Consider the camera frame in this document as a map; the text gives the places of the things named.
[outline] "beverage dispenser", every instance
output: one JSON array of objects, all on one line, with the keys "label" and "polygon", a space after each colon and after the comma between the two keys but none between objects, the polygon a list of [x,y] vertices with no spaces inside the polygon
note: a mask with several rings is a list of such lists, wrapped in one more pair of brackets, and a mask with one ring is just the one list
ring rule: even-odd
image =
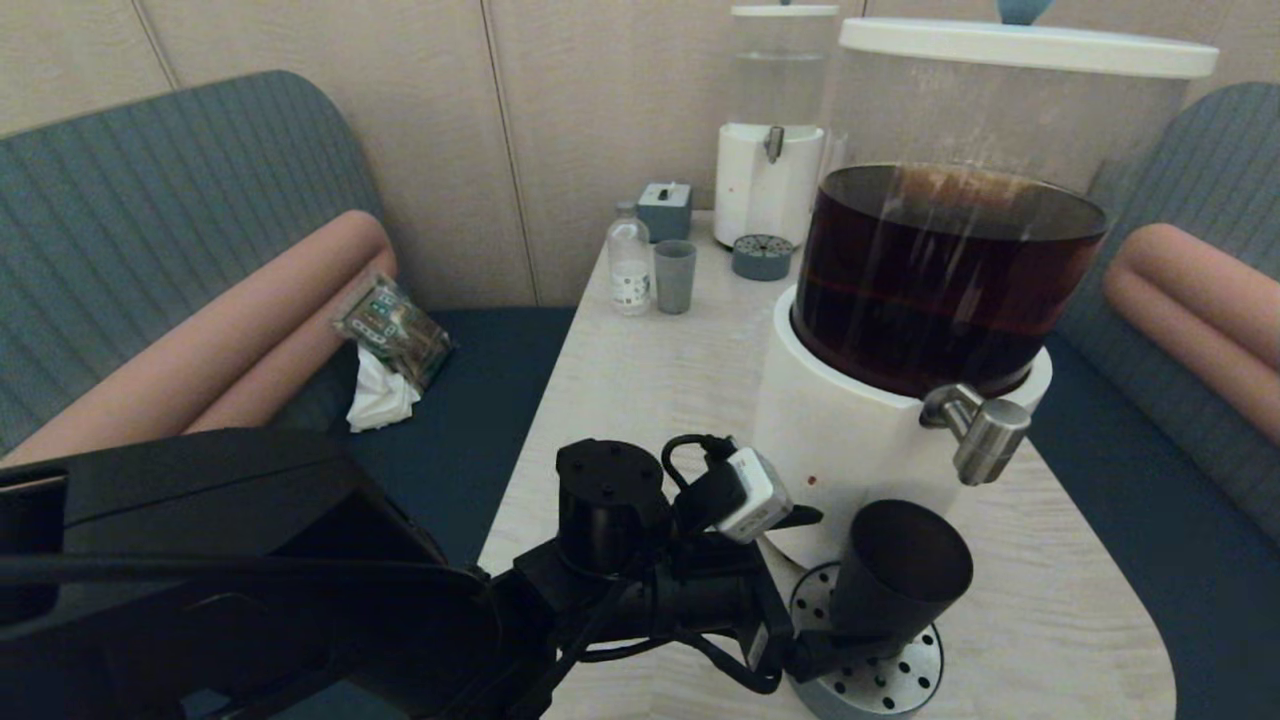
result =
[{"label": "beverage dispenser", "polygon": [[945,514],[1000,474],[1052,378],[1044,336],[1116,218],[1101,191],[1125,195],[1217,58],[895,18],[845,20],[838,45],[823,179],[753,438],[791,497],[826,512],[772,533],[805,566],[838,555],[869,501]]},{"label": "beverage dispenser", "polygon": [[794,246],[809,232],[826,132],[818,127],[836,5],[739,5],[728,122],[716,164],[716,240]]}]

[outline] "gray tissue box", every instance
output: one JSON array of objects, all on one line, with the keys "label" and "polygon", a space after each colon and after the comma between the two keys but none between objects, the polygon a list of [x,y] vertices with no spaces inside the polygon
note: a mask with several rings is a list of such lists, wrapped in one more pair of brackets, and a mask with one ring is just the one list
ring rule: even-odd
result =
[{"label": "gray tissue box", "polygon": [[649,242],[689,238],[691,197],[692,188],[687,184],[649,183],[636,202],[636,217],[649,228]]}]

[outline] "perforated drip tray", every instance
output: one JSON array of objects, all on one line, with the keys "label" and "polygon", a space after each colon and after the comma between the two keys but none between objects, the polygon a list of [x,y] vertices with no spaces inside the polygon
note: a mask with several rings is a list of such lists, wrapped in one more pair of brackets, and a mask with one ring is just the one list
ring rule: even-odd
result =
[{"label": "perforated drip tray", "polygon": [[[831,628],[831,598],[840,564],[809,571],[791,597],[796,632]],[[872,659],[800,684],[787,676],[796,694],[822,720],[910,717],[942,682],[942,639],[929,625],[897,657]]]}]

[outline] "tissue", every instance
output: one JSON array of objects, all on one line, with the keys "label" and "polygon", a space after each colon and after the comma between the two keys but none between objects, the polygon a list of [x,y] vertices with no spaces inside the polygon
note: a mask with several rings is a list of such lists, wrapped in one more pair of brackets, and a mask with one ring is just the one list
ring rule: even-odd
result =
[{"label": "tissue", "polygon": [[392,372],[372,352],[357,346],[360,370],[356,373],[356,397],[347,411],[351,432],[378,429],[398,423],[413,414],[413,404],[422,395],[404,379],[404,375]]}]

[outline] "black cup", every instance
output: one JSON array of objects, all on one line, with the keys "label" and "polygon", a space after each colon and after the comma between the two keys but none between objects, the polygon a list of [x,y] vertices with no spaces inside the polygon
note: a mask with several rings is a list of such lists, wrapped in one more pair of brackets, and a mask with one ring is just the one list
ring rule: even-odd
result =
[{"label": "black cup", "polygon": [[878,655],[891,657],[972,580],[973,556],[946,520],[905,500],[872,502],[850,525],[832,623],[840,634],[878,639]]}]

